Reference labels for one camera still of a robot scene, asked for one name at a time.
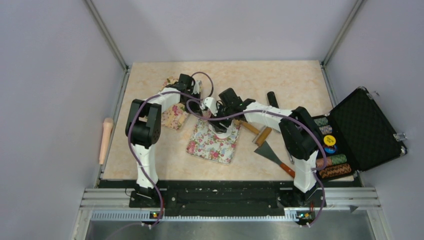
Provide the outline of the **metal scraper with red handle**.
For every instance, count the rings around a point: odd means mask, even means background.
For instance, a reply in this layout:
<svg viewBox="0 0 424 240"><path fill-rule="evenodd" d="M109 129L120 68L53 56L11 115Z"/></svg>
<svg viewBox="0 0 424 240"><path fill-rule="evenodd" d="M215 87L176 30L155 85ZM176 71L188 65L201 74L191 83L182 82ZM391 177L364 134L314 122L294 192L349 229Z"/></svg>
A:
<svg viewBox="0 0 424 240"><path fill-rule="evenodd" d="M293 179L295 178L295 171L292 170L287 164L282 162L270 145L265 141L261 146L258 146L254 152L267 160L272 161L277 164L281 169L283 169L287 174L289 174Z"/></svg>

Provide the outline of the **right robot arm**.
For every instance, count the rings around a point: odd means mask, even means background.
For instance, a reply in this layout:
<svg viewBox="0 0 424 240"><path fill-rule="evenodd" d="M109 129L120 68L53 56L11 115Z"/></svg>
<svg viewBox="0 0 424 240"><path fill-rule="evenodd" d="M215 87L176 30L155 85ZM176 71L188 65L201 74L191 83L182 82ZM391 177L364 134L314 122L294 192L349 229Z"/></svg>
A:
<svg viewBox="0 0 424 240"><path fill-rule="evenodd" d="M294 110L262 104L254 99L242 99L232 88L219 94L219 99L205 98L202 108L211 112L209 124L217 133L227 132L233 120L260 124L281 133L285 148L294 161L293 200L307 206L314 198L312 188L317 183L316 158L322 147L322 133L304 107Z"/></svg>

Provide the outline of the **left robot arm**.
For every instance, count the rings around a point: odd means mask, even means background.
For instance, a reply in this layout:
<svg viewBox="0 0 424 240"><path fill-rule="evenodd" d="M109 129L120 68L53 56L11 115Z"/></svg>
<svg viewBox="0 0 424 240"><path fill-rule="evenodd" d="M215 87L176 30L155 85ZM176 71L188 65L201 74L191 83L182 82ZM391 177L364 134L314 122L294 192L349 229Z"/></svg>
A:
<svg viewBox="0 0 424 240"><path fill-rule="evenodd" d="M177 82L166 85L157 94L131 102L125 135L137 165L135 191L149 207L156 206L161 198L156 186L159 177L155 150L161 135L162 114L176 104L186 105L190 99L201 99L201 84L190 75L180 74Z"/></svg>

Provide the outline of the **wooden double-ended rolling pin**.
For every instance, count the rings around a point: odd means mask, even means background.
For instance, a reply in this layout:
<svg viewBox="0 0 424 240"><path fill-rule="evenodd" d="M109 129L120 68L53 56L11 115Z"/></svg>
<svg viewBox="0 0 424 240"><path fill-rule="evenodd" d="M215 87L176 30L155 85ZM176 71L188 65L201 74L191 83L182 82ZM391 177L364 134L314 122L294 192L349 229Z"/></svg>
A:
<svg viewBox="0 0 424 240"><path fill-rule="evenodd" d="M234 120L234 123L237 126L243 126L245 129L253 133L255 135L255 138L252 142L258 147L262 147L264 145L268 136L273 130L272 128L266 127L266 126L263 126L261 129L258 129L252 124L247 123L245 121L241 121L241 120Z"/></svg>

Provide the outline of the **white dough piece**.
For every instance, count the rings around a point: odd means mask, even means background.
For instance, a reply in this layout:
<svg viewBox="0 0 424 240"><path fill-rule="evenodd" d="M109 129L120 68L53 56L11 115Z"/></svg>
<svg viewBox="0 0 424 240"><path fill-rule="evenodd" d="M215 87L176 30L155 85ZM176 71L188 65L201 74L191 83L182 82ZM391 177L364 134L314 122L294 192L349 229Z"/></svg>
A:
<svg viewBox="0 0 424 240"><path fill-rule="evenodd" d="M237 130L233 128L227 129L226 132L218 132L218 131L215 131L213 128L211 129L211 131L215 134L215 136L218 139L233 138L237 134Z"/></svg>

